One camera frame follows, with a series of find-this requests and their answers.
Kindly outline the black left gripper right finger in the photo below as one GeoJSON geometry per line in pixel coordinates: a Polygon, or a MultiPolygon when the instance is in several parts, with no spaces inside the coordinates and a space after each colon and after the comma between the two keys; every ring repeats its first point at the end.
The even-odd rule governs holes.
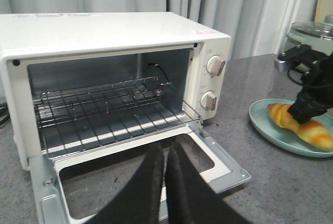
{"type": "Polygon", "coordinates": [[[169,150],[165,185],[169,223],[249,223],[203,180],[179,143],[169,150]]]}

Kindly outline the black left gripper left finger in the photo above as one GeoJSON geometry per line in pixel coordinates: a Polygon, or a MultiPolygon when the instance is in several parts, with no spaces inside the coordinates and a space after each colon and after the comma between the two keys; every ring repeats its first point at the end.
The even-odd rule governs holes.
{"type": "Polygon", "coordinates": [[[87,223],[158,223],[164,154],[153,143],[127,185],[87,223]]]}

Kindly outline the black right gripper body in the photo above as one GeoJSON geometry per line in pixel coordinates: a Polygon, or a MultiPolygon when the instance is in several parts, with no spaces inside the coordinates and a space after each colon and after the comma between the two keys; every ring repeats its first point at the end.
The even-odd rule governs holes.
{"type": "Polygon", "coordinates": [[[332,55],[301,44],[279,54],[276,68],[301,87],[298,96],[332,96],[332,55]]]}

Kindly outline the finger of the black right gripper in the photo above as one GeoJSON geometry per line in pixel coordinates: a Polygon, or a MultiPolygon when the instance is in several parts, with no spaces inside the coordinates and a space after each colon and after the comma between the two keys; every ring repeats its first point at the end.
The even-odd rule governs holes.
{"type": "Polygon", "coordinates": [[[304,124],[313,117],[325,114],[331,108],[332,86],[319,89],[303,88],[288,112],[299,124],[304,124]]]}

